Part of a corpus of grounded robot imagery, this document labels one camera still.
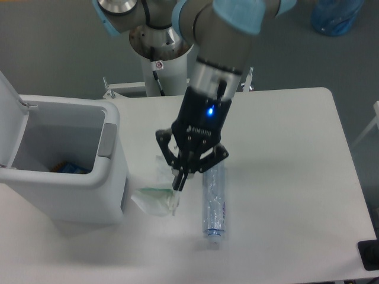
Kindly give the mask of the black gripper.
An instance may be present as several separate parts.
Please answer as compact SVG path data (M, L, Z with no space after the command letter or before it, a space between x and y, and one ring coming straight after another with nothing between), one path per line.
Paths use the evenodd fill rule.
M182 191L196 172L204 173L229 156L220 140L231 104L231 100L212 99L188 87L172 130L155 132L163 157L174 170L173 189ZM177 156L169 148L172 134L180 150Z

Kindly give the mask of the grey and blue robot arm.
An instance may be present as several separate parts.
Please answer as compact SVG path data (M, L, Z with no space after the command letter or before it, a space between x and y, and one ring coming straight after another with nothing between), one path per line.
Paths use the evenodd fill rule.
M94 1L109 34L127 32L148 96L183 95L178 117L156 140L173 189L229 154L221 129L263 22L295 1Z

